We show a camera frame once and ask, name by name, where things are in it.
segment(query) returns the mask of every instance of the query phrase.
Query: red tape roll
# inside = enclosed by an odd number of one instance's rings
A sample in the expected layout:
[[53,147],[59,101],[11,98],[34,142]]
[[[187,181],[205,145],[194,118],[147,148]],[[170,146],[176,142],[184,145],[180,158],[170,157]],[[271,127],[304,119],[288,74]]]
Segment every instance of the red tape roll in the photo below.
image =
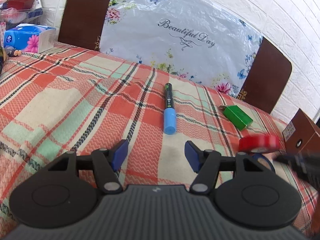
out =
[[239,152],[271,153],[280,149],[279,137],[269,134],[246,136],[239,140]]

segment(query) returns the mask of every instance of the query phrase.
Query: clutter of items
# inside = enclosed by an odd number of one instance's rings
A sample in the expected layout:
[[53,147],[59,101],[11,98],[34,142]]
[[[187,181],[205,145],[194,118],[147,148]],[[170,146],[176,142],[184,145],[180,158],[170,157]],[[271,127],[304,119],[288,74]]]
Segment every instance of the clutter of items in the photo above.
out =
[[7,57],[53,48],[56,29],[39,25],[41,0],[0,0],[0,74]]

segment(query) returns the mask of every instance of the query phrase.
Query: blue marker cap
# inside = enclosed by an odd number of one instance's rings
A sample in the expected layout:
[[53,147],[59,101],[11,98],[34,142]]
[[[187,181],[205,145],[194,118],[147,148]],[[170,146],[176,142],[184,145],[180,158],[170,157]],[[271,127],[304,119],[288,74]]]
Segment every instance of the blue marker cap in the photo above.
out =
[[167,108],[164,110],[164,133],[174,134],[176,130],[176,110],[174,108]]

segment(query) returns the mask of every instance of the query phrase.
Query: green box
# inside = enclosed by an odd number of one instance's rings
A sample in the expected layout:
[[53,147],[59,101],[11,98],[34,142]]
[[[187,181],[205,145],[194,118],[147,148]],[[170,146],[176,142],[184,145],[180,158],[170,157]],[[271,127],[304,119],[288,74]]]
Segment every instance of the green box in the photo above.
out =
[[226,106],[223,111],[225,117],[227,117],[235,127],[240,131],[247,128],[252,124],[253,120],[239,106]]

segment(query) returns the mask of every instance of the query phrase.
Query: brown cardboard box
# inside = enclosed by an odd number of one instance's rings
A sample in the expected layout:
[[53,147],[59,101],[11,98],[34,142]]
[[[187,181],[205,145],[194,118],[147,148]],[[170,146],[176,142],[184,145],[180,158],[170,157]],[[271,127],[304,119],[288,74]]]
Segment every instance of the brown cardboard box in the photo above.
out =
[[299,109],[283,131],[289,154],[320,154],[320,128]]

